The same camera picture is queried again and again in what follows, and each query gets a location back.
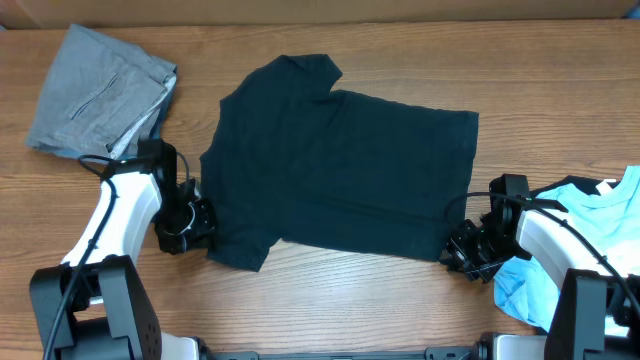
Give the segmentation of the black t-shirt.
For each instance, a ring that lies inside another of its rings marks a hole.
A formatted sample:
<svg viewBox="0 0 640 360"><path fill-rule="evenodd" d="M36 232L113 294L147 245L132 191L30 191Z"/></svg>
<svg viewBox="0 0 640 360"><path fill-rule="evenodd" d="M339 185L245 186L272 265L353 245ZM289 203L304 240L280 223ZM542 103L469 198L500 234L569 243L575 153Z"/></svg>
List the black t-shirt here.
<svg viewBox="0 0 640 360"><path fill-rule="evenodd" d="M282 55L220 103L202 154L210 259L258 271L284 240L435 261L465 216L479 116L339 90L325 54Z"/></svg>

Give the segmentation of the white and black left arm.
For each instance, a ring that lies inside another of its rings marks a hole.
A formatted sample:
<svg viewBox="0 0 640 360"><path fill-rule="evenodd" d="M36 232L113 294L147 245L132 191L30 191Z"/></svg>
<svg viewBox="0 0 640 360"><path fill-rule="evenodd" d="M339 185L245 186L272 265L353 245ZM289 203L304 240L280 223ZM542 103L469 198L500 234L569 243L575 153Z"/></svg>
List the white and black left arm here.
<svg viewBox="0 0 640 360"><path fill-rule="evenodd" d="M163 143L129 160L80 156L100 180L99 202L74 248L29 284L44 358L210 358L203 340L161 329L136 269L149 229L162 252L177 255L205 247L215 228L196 180L177 181L184 160Z"/></svg>

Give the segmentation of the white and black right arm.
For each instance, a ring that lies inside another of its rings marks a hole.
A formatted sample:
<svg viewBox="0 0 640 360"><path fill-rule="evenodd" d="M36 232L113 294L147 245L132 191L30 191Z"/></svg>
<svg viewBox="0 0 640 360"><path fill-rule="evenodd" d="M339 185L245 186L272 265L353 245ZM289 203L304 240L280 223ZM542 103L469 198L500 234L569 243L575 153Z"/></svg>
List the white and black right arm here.
<svg viewBox="0 0 640 360"><path fill-rule="evenodd" d="M622 276L571 224L558 202L494 194L481 226L456 226L441 257L449 270L488 282L515 255L535 257L559 287L542 336L490 333L459 359L636 359L639 278Z"/></svg>

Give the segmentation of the folded blue garment under shorts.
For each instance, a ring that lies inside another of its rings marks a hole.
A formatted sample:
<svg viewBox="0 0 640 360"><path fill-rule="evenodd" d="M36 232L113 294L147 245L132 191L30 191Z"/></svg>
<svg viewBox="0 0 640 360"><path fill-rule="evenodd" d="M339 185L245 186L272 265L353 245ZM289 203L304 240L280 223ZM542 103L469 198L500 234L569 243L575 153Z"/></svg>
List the folded blue garment under shorts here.
<svg viewBox="0 0 640 360"><path fill-rule="evenodd" d="M161 108L156 108L145 122L140 139L146 141L159 138L163 121L164 111Z"/></svg>

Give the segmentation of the folded grey shorts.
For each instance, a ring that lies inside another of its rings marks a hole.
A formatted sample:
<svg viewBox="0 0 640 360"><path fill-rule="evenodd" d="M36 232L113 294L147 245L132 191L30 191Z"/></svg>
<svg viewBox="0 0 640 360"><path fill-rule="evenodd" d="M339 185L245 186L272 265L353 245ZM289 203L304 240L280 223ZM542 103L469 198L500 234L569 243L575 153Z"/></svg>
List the folded grey shorts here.
<svg viewBox="0 0 640 360"><path fill-rule="evenodd" d="M47 73L26 145L69 158L132 157L156 108L165 120L176 82L176 64L73 24Z"/></svg>

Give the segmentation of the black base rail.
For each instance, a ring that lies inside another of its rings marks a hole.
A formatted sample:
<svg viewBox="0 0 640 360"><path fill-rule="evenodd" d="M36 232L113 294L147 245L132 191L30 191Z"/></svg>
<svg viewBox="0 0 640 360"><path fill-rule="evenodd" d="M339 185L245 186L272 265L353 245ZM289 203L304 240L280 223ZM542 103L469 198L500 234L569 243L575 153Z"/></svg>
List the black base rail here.
<svg viewBox="0 0 640 360"><path fill-rule="evenodd" d="M334 352L259 354L254 351L213 353L204 351L200 360L473 360L477 353L470 347L429 347L422 351Z"/></svg>

